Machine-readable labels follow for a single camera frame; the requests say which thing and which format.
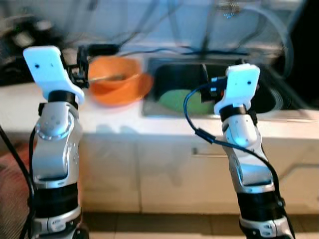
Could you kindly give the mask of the black adapter with white labels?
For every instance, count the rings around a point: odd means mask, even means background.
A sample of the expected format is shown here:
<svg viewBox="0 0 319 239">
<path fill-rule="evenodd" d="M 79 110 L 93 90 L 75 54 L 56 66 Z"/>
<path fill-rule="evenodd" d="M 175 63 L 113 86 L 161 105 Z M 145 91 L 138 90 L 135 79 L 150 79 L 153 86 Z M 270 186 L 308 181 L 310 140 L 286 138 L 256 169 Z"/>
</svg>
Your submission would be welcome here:
<svg viewBox="0 0 319 239">
<path fill-rule="evenodd" d="M 50 33 L 53 28 L 46 20 L 24 20 L 16 23 L 4 34 L 4 39 L 18 48 L 50 45 Z"/>
</svg>

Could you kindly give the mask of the stainless steel sink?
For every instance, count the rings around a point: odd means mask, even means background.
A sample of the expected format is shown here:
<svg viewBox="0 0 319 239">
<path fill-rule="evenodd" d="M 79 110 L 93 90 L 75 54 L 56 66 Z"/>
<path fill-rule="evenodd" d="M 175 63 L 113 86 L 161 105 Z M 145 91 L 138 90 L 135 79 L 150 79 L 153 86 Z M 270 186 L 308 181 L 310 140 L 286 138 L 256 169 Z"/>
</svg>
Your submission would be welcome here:
<svg viewBox="0 0 319 239">
<path fill-rule="evenodd" d="M 226 67 L 244 62 L 241 58 L 217 58 L 198 60 L 192 57 L 150 57 L 146 59 L 146 71 L 154 78 L 151 91 L 142 103 L 142 114 L 147 118 L 183 118 L 184 113 L 174 112 L 160 105 L 160 96 L 167 91 L 184 89 L 190 92 L 201 86 L 201 65 Z M 251 109 L 261 120 L 307 121 L 305 105 L 294 103 L 290 94 L 274 80 L 271 71 L 262 68 L 258 88 Z"/>
</svg>

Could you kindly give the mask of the slim black power adapter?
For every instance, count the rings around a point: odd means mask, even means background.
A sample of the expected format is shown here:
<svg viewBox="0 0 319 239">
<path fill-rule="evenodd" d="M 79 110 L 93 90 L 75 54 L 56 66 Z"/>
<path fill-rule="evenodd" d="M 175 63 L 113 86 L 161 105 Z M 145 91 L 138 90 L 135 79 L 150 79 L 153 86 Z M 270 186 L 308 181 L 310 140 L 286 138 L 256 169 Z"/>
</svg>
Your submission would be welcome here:
<svg viewBox="0 0 319 239">
<path fill-rule="evenodd" d="M 89 56 L 111 56 L 120 52 L 121 45 L 117 44 L 95 44 L 87 45 L 86 51 Z"/>
</svg>

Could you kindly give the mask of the orange plastic bowl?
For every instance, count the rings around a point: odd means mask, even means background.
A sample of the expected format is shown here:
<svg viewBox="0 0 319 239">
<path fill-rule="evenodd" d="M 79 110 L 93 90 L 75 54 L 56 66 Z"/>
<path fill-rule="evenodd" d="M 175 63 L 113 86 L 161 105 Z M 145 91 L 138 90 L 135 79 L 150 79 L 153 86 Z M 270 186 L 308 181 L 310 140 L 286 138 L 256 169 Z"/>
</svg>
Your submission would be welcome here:
<svg viewBox="0 0 319 239">
<path fill-rule="evenodd" d="M 111 55 L 96 57 L 89 64 L 88 77 L 123 74 L 126 79 L 140 73 L 142 73 L 142 67 L 135 59 Z"/>
</svg>

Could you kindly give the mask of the white kitchen cabinet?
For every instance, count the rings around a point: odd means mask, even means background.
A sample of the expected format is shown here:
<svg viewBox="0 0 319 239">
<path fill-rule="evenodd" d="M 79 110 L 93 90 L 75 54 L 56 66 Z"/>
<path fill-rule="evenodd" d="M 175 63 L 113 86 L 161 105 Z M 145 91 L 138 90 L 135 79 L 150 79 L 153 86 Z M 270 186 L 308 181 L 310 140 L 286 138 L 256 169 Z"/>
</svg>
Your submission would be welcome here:
<svg viewBox="0 0 319 239">
<path fill-rule="evenodd" d="M 238 214 L 226 158 L 192 157 L 195 136 L 86 135 L 80 144 L 84 209 L 90 212 Z M 265 137 L 290 214 L 319 209 L 318 141 Z"/>
</svg>

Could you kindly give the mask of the black water dispenser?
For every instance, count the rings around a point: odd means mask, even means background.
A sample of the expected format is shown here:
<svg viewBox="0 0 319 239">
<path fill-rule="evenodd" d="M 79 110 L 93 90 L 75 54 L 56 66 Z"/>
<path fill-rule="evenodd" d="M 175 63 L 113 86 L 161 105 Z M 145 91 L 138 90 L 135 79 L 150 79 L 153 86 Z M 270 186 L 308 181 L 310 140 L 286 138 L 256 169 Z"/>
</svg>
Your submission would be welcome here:
<svg viewBox="0 0 319 239">
<path fill-rule="evenodd" d="M 308 99 L 319 97 L 319 74 L 313 68 L 318 59 L 318 17 L 319 0 L 305 0 L 291 33 L 294 65 L 286 82 L 297 94 Z"/>
</svg>

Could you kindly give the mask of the orange plastic plate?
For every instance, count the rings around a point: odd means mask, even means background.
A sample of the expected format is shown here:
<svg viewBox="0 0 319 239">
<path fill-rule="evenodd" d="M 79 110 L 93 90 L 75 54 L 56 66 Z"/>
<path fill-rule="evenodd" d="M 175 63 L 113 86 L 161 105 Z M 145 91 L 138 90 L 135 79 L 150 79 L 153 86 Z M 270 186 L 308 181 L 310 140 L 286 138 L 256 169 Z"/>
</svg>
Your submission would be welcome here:
<svg viewBox="0 0 319 239">
<path fill-rule="evenodd" d="M 124 80 L 96 81 L 89 87 L 93 99 L 106 107 L 123 107 L 143 99 L 152 89 L 151 75 L 140 73 Z"/>
</svg>

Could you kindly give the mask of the black faucet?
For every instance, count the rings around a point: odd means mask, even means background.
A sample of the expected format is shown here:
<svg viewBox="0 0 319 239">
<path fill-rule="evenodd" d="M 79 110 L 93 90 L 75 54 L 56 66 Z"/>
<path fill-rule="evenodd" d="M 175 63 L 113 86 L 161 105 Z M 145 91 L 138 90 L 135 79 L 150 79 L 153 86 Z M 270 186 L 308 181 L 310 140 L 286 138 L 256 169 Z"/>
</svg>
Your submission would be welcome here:
<svg viewBox="0 0 319 239">
<path fill-rule="evenodd" d="M 207 12 L 207 18 L 206 18 L 206 26 L 205 26 L 205 33 L 203 36 L 203 40 L 201 41 L 201 49 L 199 53 L 199 57 L 203 59 L 205 55 L 207 55 L 208 51 L 208 45 L 209 45 L 209 37 L 210 32 L 212 31 L 213 25 L 214 25 L 214 17 L 216 14 L 216 0 L 210 0 L 209 4 L 209 10 Z"/>
</svg>

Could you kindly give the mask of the green plastic plate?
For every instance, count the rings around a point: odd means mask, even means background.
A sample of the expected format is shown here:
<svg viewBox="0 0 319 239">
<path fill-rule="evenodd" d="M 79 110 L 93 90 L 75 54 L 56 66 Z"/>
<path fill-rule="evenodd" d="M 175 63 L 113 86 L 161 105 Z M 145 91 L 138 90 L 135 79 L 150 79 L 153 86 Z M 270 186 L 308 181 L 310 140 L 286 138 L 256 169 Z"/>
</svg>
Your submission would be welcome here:
<svg viewBox="0 0 319 239">
<path fill-rule="evenodd" d="M 189 94 L 190 91 L 184 89 L 167 91 L 160 96 L 158 103 L 169 110 L 182 113 L 184 100 Z M 211 115 L 214 114 L 214 102 L 203 102 L 201 93 L 196 92 L 189 98 L 187 109 L 193 115 Z"/>
</svg>

